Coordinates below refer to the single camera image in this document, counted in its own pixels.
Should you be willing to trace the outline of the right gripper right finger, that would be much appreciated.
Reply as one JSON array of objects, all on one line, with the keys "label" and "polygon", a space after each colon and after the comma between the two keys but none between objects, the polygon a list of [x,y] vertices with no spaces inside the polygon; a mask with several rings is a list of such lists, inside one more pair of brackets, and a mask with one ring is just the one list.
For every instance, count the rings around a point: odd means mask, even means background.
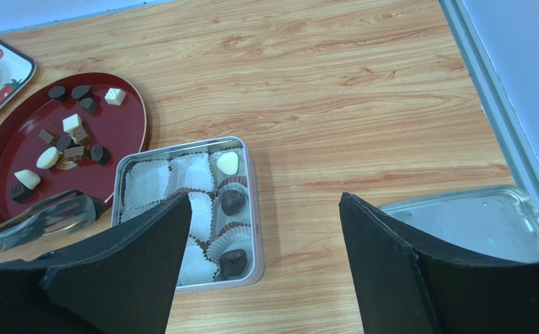
[{"label": "right gripper right finger", "polygon": [[352,193],[339,217],[365,333],[539,333],[539,262],[450,244]]}]

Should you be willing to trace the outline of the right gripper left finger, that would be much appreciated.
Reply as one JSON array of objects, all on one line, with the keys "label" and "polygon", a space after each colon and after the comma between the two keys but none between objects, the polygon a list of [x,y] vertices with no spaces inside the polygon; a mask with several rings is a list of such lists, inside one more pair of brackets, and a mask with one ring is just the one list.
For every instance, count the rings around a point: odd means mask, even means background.
[{"label": "right gripper left finger", "polygon": [[180,193],[35,260],[0,263],[0,333],[163,333],[191,216]]}]

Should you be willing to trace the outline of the metal tongs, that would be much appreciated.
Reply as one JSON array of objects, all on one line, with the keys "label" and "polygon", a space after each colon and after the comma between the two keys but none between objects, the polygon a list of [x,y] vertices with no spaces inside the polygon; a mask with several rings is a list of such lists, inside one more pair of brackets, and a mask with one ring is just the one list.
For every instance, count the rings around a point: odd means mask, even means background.
[{"label": "metal tongs", "polygon": [[108,209],[104,200],[71,189],[42,200],[0,224],[0,253],[45,237],[72,234]]}]

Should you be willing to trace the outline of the pink square tin box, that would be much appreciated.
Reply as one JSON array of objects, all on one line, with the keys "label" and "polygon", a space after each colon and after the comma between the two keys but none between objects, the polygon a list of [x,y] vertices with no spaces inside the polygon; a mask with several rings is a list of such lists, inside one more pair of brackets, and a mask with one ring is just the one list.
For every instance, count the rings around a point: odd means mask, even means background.
[{"label": "pink square tin box", "polygon": [[[225,175],[216,167],[221,153],[236,152],[239,170]],[[246,196],[242,210],[226,216],[221,194],[239,190]],[[186,250],[177,279],[177,294],[243,287],[264,275],[265,258],[258,203],[255,163],[246,144],[226,136],[158,148],[128,155],[116,170],[112,225],[145,212],[162,200],[185,193],[190,200],[191,218]],[[248,264],[241,275],[227,277],[220,272],[223,253],[243,249]]]}]

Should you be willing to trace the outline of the dark heart chocolate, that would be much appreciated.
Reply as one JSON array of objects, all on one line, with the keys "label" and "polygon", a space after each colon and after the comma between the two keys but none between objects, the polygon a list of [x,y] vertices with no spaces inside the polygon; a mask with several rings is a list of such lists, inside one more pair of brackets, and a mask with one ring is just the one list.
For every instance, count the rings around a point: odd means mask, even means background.
[{"label": "dark heart chocolate", "polygon": [[219,260],[220,272],[227,277],[241,275],[247,264],[247,254],[241,248],[226,251],[221,255]]},{"label": "dark heart chocolate", "polygon": [[221,194],[220,204],[226,216],[238,214],[246,203],[246,196],[239,190],[228,189]]}]

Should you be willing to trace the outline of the dark red round plate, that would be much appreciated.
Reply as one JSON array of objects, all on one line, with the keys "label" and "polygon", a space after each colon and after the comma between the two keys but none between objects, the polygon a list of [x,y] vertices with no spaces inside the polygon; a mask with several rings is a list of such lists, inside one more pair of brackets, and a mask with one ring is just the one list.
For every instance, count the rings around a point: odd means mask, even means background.
[{"label": "dark red round plate", "polygon": [[[50,88],[64,86],[72,91],[88,85],[98,103],[94,113],[88,113],[72,97],[64,102],[48,96]],[[127,96],[121,106],[106,103],[109,88],[123,89]],[[64,136],[62,120],[77,113],[91,130],[96,143],[105,147],[111,159],[105,166],[88,159],[75,166],[36,167],[37,158],[48,148],[39,137],[41,130],[54,136]],[[116,166],[121,158],[144,150],[150,140],[145,105],[139,92],[128,81],[114,74],[86,72],[55,81],[26,98],[0,124],[0,224],[22,213],[32,204],[70,189],[81,189],[90,196],[111,204]],[[41,177],[32,196],[23,203],[12,200],[10,190],[17,183],[14,173],[29,169]]]}]

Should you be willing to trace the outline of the white heart chocolate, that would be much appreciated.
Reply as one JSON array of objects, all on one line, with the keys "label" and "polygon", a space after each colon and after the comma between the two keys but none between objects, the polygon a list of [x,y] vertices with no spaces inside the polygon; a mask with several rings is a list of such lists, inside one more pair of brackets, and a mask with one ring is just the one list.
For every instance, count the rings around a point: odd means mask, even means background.
[{"label": "white heart chocolate", "polygon": [[221,153],[216,160],[217,169],[225,175],[236,175],[239,170],[239,156],[236,152]]}]

